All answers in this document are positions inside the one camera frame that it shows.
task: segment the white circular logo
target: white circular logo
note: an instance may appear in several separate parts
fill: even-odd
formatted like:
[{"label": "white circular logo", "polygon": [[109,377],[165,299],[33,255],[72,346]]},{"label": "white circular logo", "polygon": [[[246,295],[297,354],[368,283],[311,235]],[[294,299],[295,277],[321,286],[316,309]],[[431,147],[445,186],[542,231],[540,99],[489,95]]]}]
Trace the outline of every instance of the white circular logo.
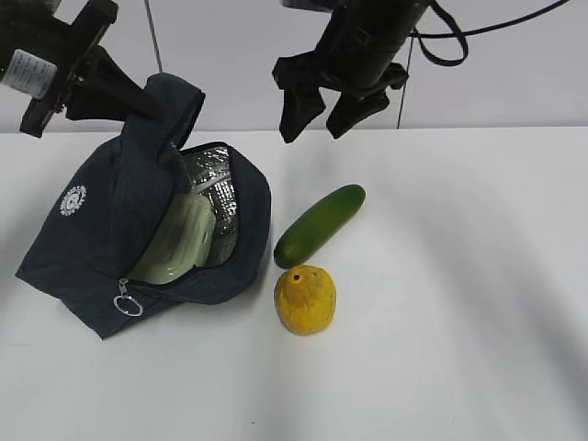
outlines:
[{"label": "white circular logo", "polygon": [[63,216],[71,216],[82,207],[85,201],[85,187],[76,186],[65,193],[62,200],[61,212]]}]

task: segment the zipper pull ring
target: zipper pull ring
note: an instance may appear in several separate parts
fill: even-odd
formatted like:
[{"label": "zipper pull ring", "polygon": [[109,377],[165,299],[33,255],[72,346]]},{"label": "zipper pull ring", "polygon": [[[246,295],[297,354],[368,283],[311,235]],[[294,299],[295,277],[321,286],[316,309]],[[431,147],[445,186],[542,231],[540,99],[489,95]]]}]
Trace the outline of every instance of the zipper pull ring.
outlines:
[{"label": "zipper pull ring", "polygon": [[[137,299],[135,299],[129,294],[129,291],[127,290],[128,283],[129,280],[126,278],[122,278],[121,280],[119,280],[120,295],[114,298],[114,306],[117,308],[117,310],[119,310],[125,315],[128,315],[129,317],[141,317],[144,311],[143,306],[137,301]],[[121,303],[123,301],[129,301],[130,303],[132,303],[135,306],[136,311],[131,311],[121,306]]]}]

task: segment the white tabletop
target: white tabletop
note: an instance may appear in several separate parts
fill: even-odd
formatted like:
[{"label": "white tabletop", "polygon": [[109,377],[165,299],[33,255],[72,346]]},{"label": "white tabletop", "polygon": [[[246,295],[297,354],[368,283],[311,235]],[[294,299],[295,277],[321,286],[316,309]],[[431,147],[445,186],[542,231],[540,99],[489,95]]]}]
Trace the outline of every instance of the white tabletop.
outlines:
[{"label": "white tabletop", "polygon": [[13,274],[110,136],[0,135],[1,440],[588,437],[588,129],[195,134],[266,174],[273,243],[322,196],[364,186],[309,262],[334,277],[334,322],[289,334],[267,259],[238,298],[102,342]]}]

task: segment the white label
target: white label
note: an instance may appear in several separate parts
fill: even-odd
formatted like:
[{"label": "white label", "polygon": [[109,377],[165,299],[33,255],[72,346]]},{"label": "white label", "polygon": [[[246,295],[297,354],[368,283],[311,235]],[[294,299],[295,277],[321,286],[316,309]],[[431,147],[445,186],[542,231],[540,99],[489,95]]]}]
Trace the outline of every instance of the white label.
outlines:
[{"label": "white label", "polygon": [[2,84],[34,98],[45,96],[57,73],[57,66],[21,49],[12,56]]}]

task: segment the cucumber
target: cucumber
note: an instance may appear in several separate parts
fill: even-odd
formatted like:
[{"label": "cucumber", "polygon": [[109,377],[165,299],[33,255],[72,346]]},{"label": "cucumber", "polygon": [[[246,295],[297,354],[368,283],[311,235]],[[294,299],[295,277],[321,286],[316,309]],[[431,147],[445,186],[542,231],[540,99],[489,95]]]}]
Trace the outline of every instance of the cucumber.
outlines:
[{"label": "cucumber", "polygon": [[350,185],[324,197],[282,235],[274,250],[274,259],[282,268],[306,262],[361,208],[366,190]]}]

